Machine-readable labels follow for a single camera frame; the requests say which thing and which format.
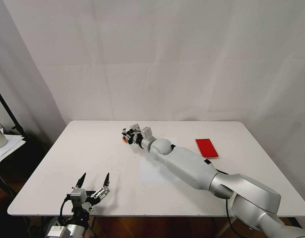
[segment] robotic arm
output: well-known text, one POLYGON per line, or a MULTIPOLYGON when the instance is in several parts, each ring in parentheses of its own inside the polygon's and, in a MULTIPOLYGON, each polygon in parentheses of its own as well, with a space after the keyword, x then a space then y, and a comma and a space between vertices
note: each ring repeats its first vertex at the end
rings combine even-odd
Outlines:
POLYGON ((78 180, 75 187, 72 187, 72 192, 66 195, 60 208, 60 216, 58 221, 60 226, 52 226, 47 237, 50 238, 83 238, 86 230, 89 230, 92 238, 96 235, 89 229, 88 220, 90 213, 93 211, 93 206, 103 200, 109 190, 109 173, 106 175, 104 185, 97 191, 86 191, 81 188, 85 179, 86 173, 78 180), (73 216, 68 221, 62 217, 62 209, 65 202, 71 200, 73 208, 73 216))
POLYGON ((242 174, 221 173, 208 159, 167 139, 154 138, 149 127, 140 130, 135 124, 130 130, 124 128, 122 135, 124 141, 138 144, 191 187, 210 191, 222 199, 230 199, 236 193, 232 204, 234 215, 268 238, 305 237, 305 230, 286 226, 278 218, 281 196, 266 185, 242 174))

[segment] paper sheet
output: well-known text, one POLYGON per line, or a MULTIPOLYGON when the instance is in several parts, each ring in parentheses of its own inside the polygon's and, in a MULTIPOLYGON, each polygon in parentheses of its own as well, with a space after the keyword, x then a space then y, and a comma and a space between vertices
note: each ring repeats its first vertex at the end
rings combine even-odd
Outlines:
POLYGON ((8 142, 0 147, 0 162, 25 143, 20 135, 5 135, 5 137, 8 142))

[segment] tabletop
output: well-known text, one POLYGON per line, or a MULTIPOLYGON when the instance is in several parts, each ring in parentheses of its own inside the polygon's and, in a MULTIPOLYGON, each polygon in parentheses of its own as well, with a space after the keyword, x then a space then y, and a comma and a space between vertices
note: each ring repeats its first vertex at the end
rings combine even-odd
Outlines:
MULTIPOLYGON (((83 188, 97 190, 110 173, 110 193, 94 216, 226 216, 225 200, 197 190, 170 173, 138 145, 122 141, 121 130, 139 123, 156 138, 198 153, 195 139, 210 138, 219 158, 214 166, 250 176, 281 196, 280 217, 304 217, 305 201, 240 122, 72 121, 8 208, 15 216, 58 216, 71 187, 86 172, 83 188)), ((63 215, 71 215, 67 202, 63 215)))

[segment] white wall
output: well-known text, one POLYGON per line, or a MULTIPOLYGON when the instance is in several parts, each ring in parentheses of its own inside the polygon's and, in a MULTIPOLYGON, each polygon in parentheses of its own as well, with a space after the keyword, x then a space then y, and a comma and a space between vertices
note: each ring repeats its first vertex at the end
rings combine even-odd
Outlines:
POLYGON ((4 2, 67 122, 241 121, 305 199, 305 1, 4 2))
MULTIPOLYGON (((29 136, 49 147, 65 123, 4 2, 0 0, 0 93, 29 136)), ((12 120, 0 103, 0 123, 12 120)))

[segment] white table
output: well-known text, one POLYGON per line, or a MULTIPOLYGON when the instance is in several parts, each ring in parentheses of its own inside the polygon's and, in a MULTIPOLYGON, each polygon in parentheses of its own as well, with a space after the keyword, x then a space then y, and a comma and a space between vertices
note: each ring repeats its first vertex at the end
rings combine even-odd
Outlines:
MULTIPOLYGON (((96 216, 226 216, 225 201, 172 175, 138 145, 123 142, 121 130, 149 126, 156 138, 199 153, 195 139, 210 138, 214 166, 248 175, 279 192, 280 217, 305 217, 305 201, 240 122, 72 121, 8 208, 15 216, 57 216, 66 194, 86 172, 83 188, 96 190, 110 173, 109 195, 96 216)), ((71 215, 67 202, 64 215, 71 215)))

